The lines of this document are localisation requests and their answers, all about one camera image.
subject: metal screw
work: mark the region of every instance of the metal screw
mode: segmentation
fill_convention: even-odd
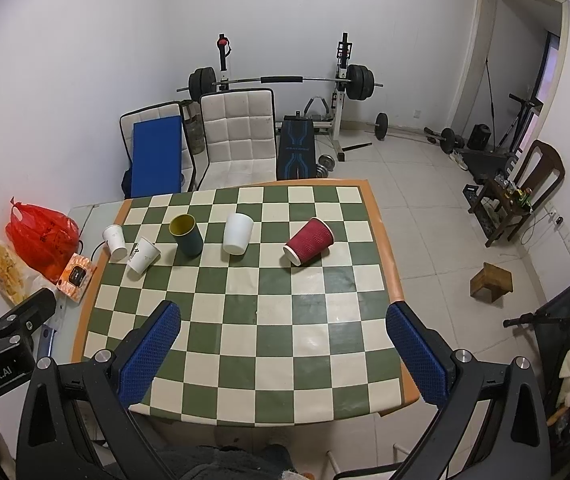
[[[96,355],[94,356],[94,359],[99,363],[106,363],[107,361],[110,360],[110,358],[111,358],[111,352],[107,349],[97,351]]]
[[[517,357],[516,365],[523,370],[527,370],[530,367],[530,362],[525,357]]]
[[[49,357],[41,357],[38,360],[36,366],[41,370],[46,370],[47,368],[49,368],[50,364],[51,364],[51,359]]]
[[[457,350],[454,352],[454,357],[462,363],[469,363],[472,361],[472,353],[468,350]]]

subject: red plastic bag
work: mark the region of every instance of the red plastic bag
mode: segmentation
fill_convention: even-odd
[[[20,212],[20,218],[14,212]],[[78,249],[78,225],[71,218],[37,205],[14,203],[5,226],[16,254],[32,269],[56,283]]]

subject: blue foam block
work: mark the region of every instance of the blue foam block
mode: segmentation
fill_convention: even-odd
[[[444,406],[449,396],[446,372],[396,304],[387,309],[385,327],[425,402]]]
[[[180,116],[134,124],[132,197],[181,192]]]
[[[120,372],[118,400],[127,407],[143,400],[181,326],[181,313],[169,304]]]

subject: small wooden stool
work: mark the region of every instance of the small wooden stool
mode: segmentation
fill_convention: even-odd
[[[504,294],[513,292],[512,273],[487,262],[483,263],[483,269],[470,280],[470,296],[474,296],[482,288],[487,288],[492,293],[492,303]]]

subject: door frame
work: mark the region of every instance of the door frame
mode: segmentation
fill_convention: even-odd
[[[494,5],[494,12],[489,12],[487,5],[492,4],[492,1]],[[554,1],[560,3],[562,7],[561,34],[560,34],[560,46],[558,50],[558,59],[556,62],[554,77],[552,79],[552,85],[550,86],[550,96],[548,97],[547,102],[543,103],[543,108],[540,112],[539,120],[537,121],[536,127],[532,132],[532,136],[530,137],[527,146],[525,146],[524,149],[525,153],[527,152],[527,150],[529,150],[532,142],[534,142],[534,140],[536,140],[537,137],[539,137],[540,131],[543,128],[543,124],[545,124],[545,119],[548,116],[550,107],[552,106],[552,101],[554,100],[554,96],[556,95],[556,89],[558,88],[558,82],[561,77],[563,65],[565,62],[566,50],[568,48],[569,14],[570,14],[569,0],[554,0]],[[483,76],[482,71],[478,73],[478,70],[476,71],[474,70],[475,67],[472,65],[473,59],[478,60],[480,57],[482,57],[482,59],[484,60],[486,58],[486,55],[488,54],[489,44],[490,44],[488,38],[479,37],[479,25],[482,33],[484,30],[487,29],[488,26],[487,22],[480,23],[480,20],[481,17],[484,17],[484,20],[491,19],[491,30],[493,30],[495,10],[496,10],[496,0],[476,0],[474,19],[472,22],[472,31],[470,33],[470,42],[468,44],[468,50],[465,57],[465,62],[463,64],[463,70],[460,76],[456,95],[454,97],[454,101],[452,102],[450,113],[448,115],[447,124],[449,124],[450,126],[454,122],[455,118],[457,118],[458,121],[460,122],[461,114],[465,115],[467,108],[468,108],[467,117],[469,117],[469,114],[472,111],[472,106],[476,98],[476,92],[478,92],[478,87],[481,84],[481,79]],[[518,160],[514,168],[516,171],[518,171],[522,159],[523,157],[521,157]]]

